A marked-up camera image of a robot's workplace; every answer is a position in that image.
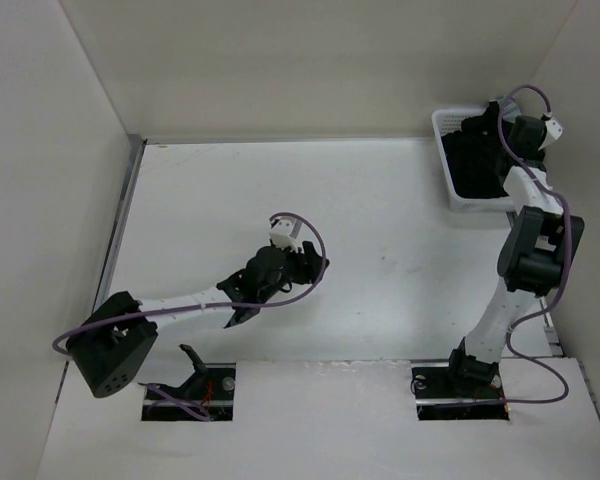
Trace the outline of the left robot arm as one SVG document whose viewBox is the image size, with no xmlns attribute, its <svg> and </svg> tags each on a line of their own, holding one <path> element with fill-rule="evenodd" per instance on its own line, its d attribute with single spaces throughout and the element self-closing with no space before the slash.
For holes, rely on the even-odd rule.
<svg viewBox="0 0 600 480">
<path fill-rule="evenodd" d="M 228 329 L 266 308 L 290 305 L 308 295 L 275 302 L 295 286 L 312 291 L 330 261 L 322 247 L 304 241 L 299 249 L 272 244 L 215 286 L 188 296 L 139 300 L 128 291 L 111 295 L 63 338 L 90 392 L 106 398 L 131 383 L 162 332 L 176 326 Z"/>
</svg>

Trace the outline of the black tank top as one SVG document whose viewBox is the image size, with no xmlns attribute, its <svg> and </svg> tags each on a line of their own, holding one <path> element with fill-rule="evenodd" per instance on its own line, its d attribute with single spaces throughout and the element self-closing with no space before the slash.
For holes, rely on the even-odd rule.
<svg viewBox="0 0 600 480">
<path fill-rule="evenodd" d="M 481 115 L 462 120 L 459 129 L 441 137 L 454 189 L 462 198 L 506 196 L 495 172 L 501 149 L 499 111 L 498 102 L 491 101 Z"/>
</svg>

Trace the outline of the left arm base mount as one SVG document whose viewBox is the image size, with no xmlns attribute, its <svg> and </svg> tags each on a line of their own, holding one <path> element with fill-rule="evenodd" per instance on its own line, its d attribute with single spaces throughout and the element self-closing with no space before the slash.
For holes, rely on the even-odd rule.
<svg viewBox="0 0 600 480">
<path fill-rule="evenodd" d="M 154 383 L 145 388 L 141 420 L 145 422 L 230 422 L 233 420 L 237 365 L 209 364 L 186 344 L 192 374 L 178 386 Z"/>
</svg>

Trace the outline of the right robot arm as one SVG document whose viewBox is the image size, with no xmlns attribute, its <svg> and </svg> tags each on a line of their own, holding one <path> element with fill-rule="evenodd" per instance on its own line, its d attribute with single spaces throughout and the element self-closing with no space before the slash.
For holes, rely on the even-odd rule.
<svg viewBox="0 0 600 480">
<path fill-rule="evenodd" d="M 516 218 L 498 257 L 494 295 L 443 373 L 446 388 L 462 397 L 492 384 L 514 329 L 537 316 L 529 312 L 534 303 L 551 291 L 563 294 L 584 233 L 584 220 L 571 215 L 566 199 L 549 186 L 539 159 L 546 143 L 562 133 L 561 125 L 548 115 L 521 115 L 508 134 L 501 122 L 497 126 L 503 143 L 497 172 Z"/>
</svg>

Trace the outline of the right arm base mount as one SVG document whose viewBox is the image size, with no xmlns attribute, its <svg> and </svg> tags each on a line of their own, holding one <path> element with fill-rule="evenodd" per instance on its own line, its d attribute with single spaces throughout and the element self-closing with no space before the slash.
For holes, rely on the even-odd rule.
<svg viewBox="0 0 600 480">
<path fill-rule="evenodd" d="M 487 385 L 456 380 L 447 362 L 416 362 L 411 365 L 411 392 L 421 421 L 508 421 L 508 407 L 499 376 Z"/>
</svg>

